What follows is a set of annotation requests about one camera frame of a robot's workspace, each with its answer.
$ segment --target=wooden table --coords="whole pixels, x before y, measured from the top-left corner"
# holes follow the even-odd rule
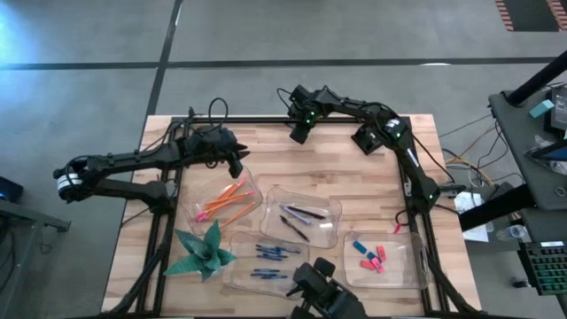
[[[419,114],[409,117],[414,134],[436,160],[442,163],[443,156],[432,115]],[[150,116],[144,130],[142,146],[161,136],[170,121],[171,116]],[[290,129],[284,124],[225,124],[225,127],[235,133],[238,142],[248,145],[249,151],[252,152],[243,159],[243,164],[252,172],[254,181],[264,196],[274,185],[279,185],[287,191],[340,200],[343,215],[337,246],[328,250],[310,247],[309,255],[310,262],[321,256],[335,263],[335,278],[341,283],[346,282],[341,260],[343,235],[350,230],[392,233],[396,226],[395,213],[405,208],[395,155],[383,147],[365,156],[350,137],[359,126],[360,124],[320,124],[311,131],[306,143],[301,145],[289,138]],[[447,181],[443,171],[419,146],[417,153],[428,176],[438,183]],[[191,190],[227,174],[227,169],[226,164],[219,165],[216,169],[195,165],[183,171],[180,205],[175,219],[177,229],[191,231],[184,210],[189,207]],[[155,180],[157,173],[159,171],[156,169],[137,171],[133,182],[146,183]],[[452,200],[449,199],[441,199],[439,203],[453,206]],[[145,205],[140,201],[130,201],[126,206],[124,218],[144,208]],[[229,225],[223,231],[221,247],[226,248],[231,236],[237,231],[259,235],[262,208],[263,206],[260,206],[243,219]],[[461,295],[473,307],[480,309],[458,217],[448,211],[434,208],[431,218],[442,268]],[[120,231],[103,310],[111,309],[120,301],[142,270],[150,225],[151,214],[142,214]],[[408,232],[408,228],[402,228],[400,232]],[[187,254],[179,240],[174,237],[169,264]],[[153,301],[156,278],[154,273],[148,293],[148,304]],[[439,309],[436,307],[439,303],[432,281],[431,279],[431,303],[434,308]],[[423,314],[418,290],[353,288],[352,291],[364,303],[369,316]],[[291,313],[296,304],[299,304],[299,301],[225,287],[220,276],[211,277],[207,282],[201,283],[200,275],[186,274],[167,279],[161,314],[285,316]]]

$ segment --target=concrete floor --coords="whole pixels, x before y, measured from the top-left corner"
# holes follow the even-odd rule
[[[0,63],[157,62],[174,0],[0,0]],[[196,0],[183,4],[171,61],[295,58],[523,58],[558,55],[563,33],[507,32],[492,0]],[[433,113],[439,133],[488,114],[487,96],[513,89],[543,65],[169,69],[157,114],[204,113],[217,96],[231,114],[279,114],[275,88],[329,85],[399,113]],[[21,183],[22,202],[73,222],[45,232],[51,253],[35,263],[21,318],[98,312],[124,201],[65,205],[54,168],[83,153],[125,152],[139,142],[155,70],[0,71],[0,175]],[[455,152],[493,123],[441,139]],[[473,148],[488,151],[494,133]],[[498,145],[494,154],[503,152]],[[515,167],[510,155],[486,168]],[[461,183],[466,176],[457,175]],[[128,180],[129,175],[118,176]],[[510,182],[519,181],[510,178]],[[563,318],[555,298],[514,290],[514,253],[471,255],[483,309],[497,315]]]

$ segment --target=pink eraser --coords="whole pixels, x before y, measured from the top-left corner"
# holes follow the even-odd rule
[[[373,258],[370,262],[372,262],[372,265],[374,265],[374,268],[378,271],[378,273],[381,274],[384,272],[384,267],[382,266],[378,258]]]
[[[366,269],[370,269],[370,270],[374,270],[374,265],[372,264],[372,262],[370,261],[361,261],[361,267],[362,268],[366,268]]]
[[[384,250],[384,247],[382,245],[377,246],[376,251],[378,253],[378,258],[380,259],[380,261],[386,261],[386,250]]]

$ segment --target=keyboard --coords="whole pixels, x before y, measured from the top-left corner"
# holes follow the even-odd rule
[[[567,247],[562,241],[520,243],[517,253],[540,296],[567,293]]]

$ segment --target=plastic tray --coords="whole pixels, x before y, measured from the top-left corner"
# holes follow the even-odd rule
[[[214,212],[211,218],[203,222],[197,221],[198,213],[205,209],[205,203],[216,200],[231,185],[238,183],[239,181],[243,181],[244,183],[238,187],[237,191],[235,191],[233,195],[244,194],[248,191],[253,191],[254,193],[218,209]],[[219,226],[222,226],[225,221],[255,201],[256,204],[251,207],[246,214],[238,217],[238,219],[240,219],[258,208],[258,206],[261,205],[262,200],[263,196],[260,189],[258,189],[254,183],[248,168],[244,167],[242,173],[240,173],[240,176],[237,179],[233,179],[230,174],[226,174],[212,180],[210,183],[198,187],[195,190],[190,190],[190,207],[185,208],[185,216],[187,217],[187,221],[193,229],[193,232],[196,235],[204,235],[213,225],[215,219],[218,219]],[[233,221],[226,226],[226,229],[230,229],[231,225],[236,224],[237,221]]]
[[[332,248],[338,242],[338,223],[342,211],[340,202],[336,199],[317,198],[289,191],[279,187],[272,188],[266,196],[266,213],[260,224],[262,234],[282,239],[291,243],[301,243],[319,248]],[[284,211],[280,205],[295,206],[306,211],[325,216],[318,220],[314,217],[299,214],[312,224],[306,225],[297,218]],[[297,232],[284,225],[280,215],[303,232],[309,242],[301,238]]]
[[[377,255],[382,245],[386,261],[383,273],[361,267],[368,257],[353,247],[358,240],[370,252]],[[349,232],[345,235],[343,266],[346,282],[360,288],[424,289],[428,284],[427,260],[423,242],[416,233],[378,234]]]
[[[283,261],[264,260],[256,257],[258,254],[261,254],[256,251],[256,244],[291,248],[300,251],[300,253],[284,252],[283,254],[288,256],[288,258]],[[229,251],[235,254],[237,259],[232,261],[222,272],[222,282],[227,286],[289,300],[298,300],[300,298],[300,293],[296,293],[289,298],[285,297],[285,294],[296,286],[293,283],[293,274],[296,268],[309,261],[309,247],[238,232],[230,239]],[[287,278],[270,280],[250,276],[256,268],[279,269],[280,272],[277,274],[287,276]]]

